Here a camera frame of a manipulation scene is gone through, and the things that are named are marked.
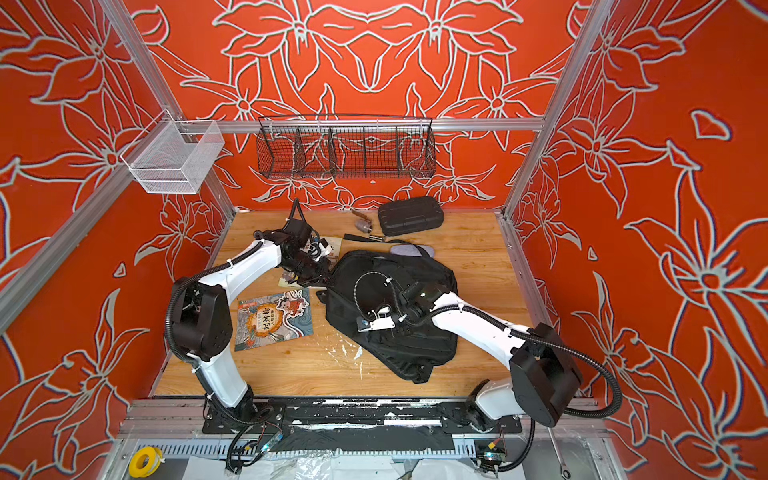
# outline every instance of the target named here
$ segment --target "comic book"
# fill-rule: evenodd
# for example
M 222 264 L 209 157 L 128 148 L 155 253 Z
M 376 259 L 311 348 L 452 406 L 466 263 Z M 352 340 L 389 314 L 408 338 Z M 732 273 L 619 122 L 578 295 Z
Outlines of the comic book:
M 235 351 L 312 335 L 310 289 L 243 300 L 237 310 Z

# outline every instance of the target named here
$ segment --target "wire mesh basket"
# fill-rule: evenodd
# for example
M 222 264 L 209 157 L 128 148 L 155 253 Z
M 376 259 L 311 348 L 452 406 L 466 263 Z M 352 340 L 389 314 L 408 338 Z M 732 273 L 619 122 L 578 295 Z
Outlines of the wire mesh basket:
M 332 121 L 282 119 L 259 119 L 259 172 L 267 178 L 430 178 L 435 174 L 431 119 L 362 115 L 335 115 Z
M 162 121 L 145 139 L 148 145 L 124 162 L 150 194 L 195 194 L 224 146 L 216 121 L 202 135 L 179 132 L 174 121 Z

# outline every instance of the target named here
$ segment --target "wooden table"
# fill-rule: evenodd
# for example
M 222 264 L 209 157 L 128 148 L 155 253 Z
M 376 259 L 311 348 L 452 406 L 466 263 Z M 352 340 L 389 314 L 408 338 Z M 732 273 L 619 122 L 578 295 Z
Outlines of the wooden table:
M 253 239 L 254 230 L 280 228 L 286 212 L 237 214 L 216 265 L 234 257 Z M 374 233 L 380 233 L 376 213 Z M 356 217 L 342 212 L 306 212 L 307 221 L 325 237 L 355 230 Z M 435 248 L 435 258 L 451 268 L 461 297 L 513 323 L 531 325 L 515 272 L 492 213 L 446 213 L 435 230 L 401 237 Z M 389 251 L 392 244 L 344 241 L 350 250 Z M 262 275 L 241 294 L 249 300 L 284 291 L 277 286 L 282 269 Z M 314 334 L 284 343 L 233 353 L 237 368 L 257 396 L 466 396 L 483 379 L 501 379 L 508 370 L 489 354 L 459 338 L 453 360 L 435 367 L 427 383 L 400 379 L 370 353 L 326 321 L 325 306 L 312 295 Z M 237 301 L 230 306 L 237 327 Z M 201 395 L 203 389 L 187 364 L 172 357 L 156 395 Z

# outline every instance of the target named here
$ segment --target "cable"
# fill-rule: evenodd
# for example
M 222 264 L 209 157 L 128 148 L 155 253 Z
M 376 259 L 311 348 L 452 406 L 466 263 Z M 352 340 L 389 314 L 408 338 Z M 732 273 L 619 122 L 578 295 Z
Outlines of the cable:
M 528 430 L 528 441 L 525 442 L 525 448 L 523 448 L 523 451 L 520 452 L 520 455 L 518 455 L 518 457 L 515 460 L 513 460 L 512 463 L 498 467 L 498 470 L 500 472 L 509 472 L 513 468 L 517 468 L 522 464 L 523 460 L 525 460 L 525 457 L 527 457 L 528 453 L 531 451 L 531 447 L 533 447 L 533 435 L 535 434 L 535 432 L 536 432 L 536 422 L 534 421 L 534 419 L 531 419 L 531 429 Z
M 397 480 L 403 480 L 403 479 L 404 479 L 406 476 L 408 476 L 408 475 L 413 475 L 413 471 L 414 471 L 414 470 L 416 470 L 416 467 L 419 465 L 419 462 L 420 462 L 420 461 L 422 461 L 420 458 L 419 458 L 418 460 L 416 460 L 416 463 L 415 463 L 415 464 L 413 464 L 413 468 L 411 468 L 411 469 L 410 469 L 409 471 L 407 471 L 406 473 L 404 473 L 404 474 L 400 475 L 400 476 L 397 478 Z
M 448 312 L 451 310 L 459 310 L 459 306 L 458 305 L 440 306 L 434 309 L 433 311 L 427 313 L 425 316 L 423 316 L 419 322 L 420 324 L 424 323 L 427 320 L 430 320 L 432 317 L 439 315 L 440 313 Z M 488 315 L 486 312 L 483 312 L 482 310 L 478 310 L 473 306 L 464 305 L 463 311 L 472 313 L 475 316 L 479 316 L 480 318 L 487 321 L 488 323 L 491 323 L 493 326 L 495 326 L 500 330 L 505 330 L 508 328 L 508 326 L 505 325 L 504 323 L 499 322 L 497 319 Z M 614 413 L 619 411 L 619 408 L 621 408 L 621 400 L 623 398 L 623 395 L 621 394 L 621 386 L 619 385 L 618 380 L 616 380 L 616 377 L 614 377 L 613 374 L 609 372 L 604 366 L 602 366 L 602 364 L 600 364 L 597 360 L 593 359 L 586 353 L 579 352 L 578 350 L 572 349 L 571 347 L 560 345 L 558 343 L 548 342 L 547 340 L 541 339 L 537 336 L 529 335 L 527 333 L 522 333 L 515 329 L 508 329 L 508 330 L 509 330 L 509 335 L 511 336 L 517 337 L 519 339 L 523 339 L 525 341 L 538 343 L 539 345 L 545 345 L 553 349 L 562 350 L 563 352 L 566 352 L 569 355 L 584 361 L 593 369 L 597 370 L 598 373 L 600 373 L 600 375 L 605 379 L 605 382 L 608 384 L 608 386 L 611 388 L 611 392 L 613 393 L 613 398 L 611 399 L 611 403 L 606 405 L 604 408 L 599 410 L 579 410 L 579 409 L 571 409 L 566 407 L 564 410 L 565 413 L 575 417 L 581 417 L 584 419 L 602 419 L 602 418 L 611 416 Z
M 360 312 L 360 315 L 362 315 L 362 317 L 364 319 L 368 320 L 369 322 L 372 322 L 373 320 L 376 319 L 375 316 L 372 319 L 369 318 L 368 314 L 362 311 L 362 307 L 360 306 L 360 302 L 357 300 L 357 286 L 360 284 L 360 280 L 362 280 L 365 276 L 372 275 L 372 274 L 381 275 L 386 280 L 389 280 L 389 287 L 392 289 L 392 299 L 395 300 L 394 301 L 395 311 L 397 311 L 398 317 L 402 317 L 403 313 L 402 313 L 402 309 L 400 308 L 400 301 L 399 301 L 399 298 L 398 298 L 397 287 L 395 286 L 395 281 L 392 280 L 389 275 L 387 275 L 385 273 L 381 273 L 381 272 L 376 271 L 376 270 L 371 270 L 369 272 L 365 272 L 363 275 L 359 276 L 357 278 L 357 281 L 355 282 L 355 286 L 352 289 L 352 298 L 355 301 L 355 306 L 357 307 L 357 311 Z
M 181 360 L 182 362 L 190 363 L 195 368 L 198 367 L 199 362 L 197 359 L 194 359 L 190 356 L 188 356 L 185 352 L 181 351 L 181 348 L 179 348 L 178 344 L 176 343 L 176 339 L 174 338 L 173 334 L 173 327 L 174 327 L 174 307 L 178 303 L 179 299 L 182 295 L 184 295 L 187 292 L 187 288 L 189 288 L 190 285 L 197 282 L 199 279 L 203 278 L 206 275 L 211 275 L 212 273 L 220 272 L 221 270 L 224 270 L 225 268 L 229 268 L 230 266 L 234 265 L 235 263 L 239 263 L 246 258 L 253 255 L 255 252 L 257 252 L 261 246 L 264 245 L 264 242 L 259 242 L 256 244 L 255 247 L 248 250 L 247 252 L 243 252 L 241 255 L 235 257 L 232 259 L 232 263 L 229 262 L 224 263 L 219 266 L 214 266 L 208 270 L 203 270 L 202 272 L 193 275 L 189 278 L 187 278 L 184 282 L 179 285 L 179 288 L 173 291 L 173 293 L 170 295 L 170 302 L 168 303 L 168 310 L 165 312 L 165 339 L 168 342 L 168 348 L 170 348 L 171 352 L 174 353 L 174 355 Z
M 203 386 L 206 392 L 206 398 L 210 400 L 211 405 L 216 408 L 216 410 L 221 413 L 222 415 L 226 416 L 229 420 L 232 420 L 233 422 L 238 422 L 244 425 L 258 425 L 262 423 L 266 418 L 263 418 L 263 414 L 266 410 L 271 409 L 272 407 L 267 407 L 266 409 L 262 409 L 257 413 L 258 420 L 256 422 L 247 422 L 242 419 L 238 419 L 236 416 L 232 415 L 228 410 L 227 407 L 221 403 L 221 401 L 215 396 L 215 392 L 208 384 L 208 381 L 205 379 L 205 376 L 203 375 L 202 371 L 200 370 L 200 361 L 198 359 L 195 359 L 193 357 L 190 357 L 187 355 L 186 352 L 182 351 L 182 349 L 178 346 L 176 343 L 176 339 L 174 338 L 173 334 L 173 326 L 174 326 L 174 307 L 178 303 L 179 299 L 182 295 L 185 295 L 187 293 L 187 288 L 190 287 L 193 283 L 197 282 L 199 279 L 203 278 L 204 276 L 211 275 L 212 273 L 220 272 L 221 270 L 224 270 L 226 268 L 229 268 L 232 265 L 235 265 L 239 262 L 242 262 L 246 258 L 253 255 L 255 252 L 259 251 L 259 249 L 264 245 L 264 242 L 257 243 L 253 248 L 249 249 L 246 252 L 241 253 L 237 257 L 233 258 L 230 262 L 223 263 L 218 266 L 214 266 L 208 270 L 204 270 L 200 273 L 197 273 L 189 278 L 187 278 L 184 282 L 179 285 L 177 289 L 173 291 L 173 293 L 170 295 L 170 302 L 168 303 L 168 309 L 165 313 L 165 340 L 168 342 L 168 348 L 171 350 L 171 352 L 174 353 L 174 355 L 181 360 L 182 362 L 189 363 L 193 366 L 193 370 L 195 372 L 195 376 L 200 380 L 200 384 Z
M 320 243 L 319 242 L 310 242 L 310 247 L 306 249 L 306 253 L 314 261 L 317 261 L 317 260 L 320 259 L 320 254 L 322 252 L 323 251 L 320 249 Z
M 246 425 L 244 426 L 236 435 L 235 438 L 232 439 L 232 442 L 230 443 L 230 446 L 227 448 L 227 470 L 230 472 L 237 473 L 237 468 L 232 466 L 232 454 L 235 449 L 235 445 L 237 445 L 238 440 L 240 440 L 240 437 L 243 436 L 245 432 L 250 430 L 252 425 Z
M 301 210 L 301 203 L 299 202 L 299 199 L 298 198 L 294 198 L 293 199 L 293 205 L 291 205 L 291 208 L 290 208 L 290 214 L 288 214 L 288 218 L 293 218 L 293 214 L 296 213 L 297 210 L 299 212 L 299 217 L 301 218 L 301 221 L 303 221 L 304 223 L 309 225 L 306 222 L 306 218 L 304 218 L 304 212 Z M 283 228 L 285 228 L 285 227 L 288 227 L 288 222 L 287 221 L 286 221 L 286 224 L 283 226 Z M 312 243 L 319 242 L 320 241 L 320 234 L 317 233 L 317 230 L 315 230 L 311 226 L 310 226 L 310 229 L 312 229 L 312 234 L 314 235 L 314 238 L 311 240 Z
M 245 427 L 242 430 L 242 432 L 245 433 L 245 431 L 250 429 L 250 428 L 251 428 L 250 426 L 247 426 L 247 427 Z M 254 463 L 259 461 L 259 459 L 263 456 L 263 453 L 259 452 L 257 454 L 256 452 L 258 452 L 259 443 L 261 443 L 261 440 L 264 438 L 264 430 L 266 430 L 266 425 L 262 425 L 261 433 L 259 434 L 259 438 L 258 439 L 250 440 L 245 445 L 240 447 L 239 449 L 234 449 L 233 445 L 236 445 L 237 441 L 240 439 L 240 436 L 242 436 L 242 434 L 240 434 L 238 432 L 238 434 L 232 440 L 232 443 L 230 443 L 230 447 L 227 450 L 227 467 L 228 468 L 230 468 L 234 472 L 234 468 L 235 467 L 237 467 L 238 469 L 242 470 L 244 467 L 250 467 L 251 465 L 253 465 Z M 248 448 L 251 448 L 251 450 L 254 452 L 254 455 L 253 455 L 253 458 L 251 460 L 244 461 L 243 460 L 243 453 L 245 453 L 245 451 Z M 233 460 L 233 458 L 232 458 L 234 455 L 237 455 L 237 460 L 236 461 Z

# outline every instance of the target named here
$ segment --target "black motor housing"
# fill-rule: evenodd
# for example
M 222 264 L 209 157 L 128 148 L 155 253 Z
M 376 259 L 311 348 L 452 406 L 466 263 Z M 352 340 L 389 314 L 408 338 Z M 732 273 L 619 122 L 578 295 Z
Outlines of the black motor housing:
M 550 343 L 562 345 L 557 332 L 539 323 L 528 331 Z M 581 385 L 582 376 L 566 352 L 527 341 L 509 360 L 515 399 L 536 422 L 554 427 Z

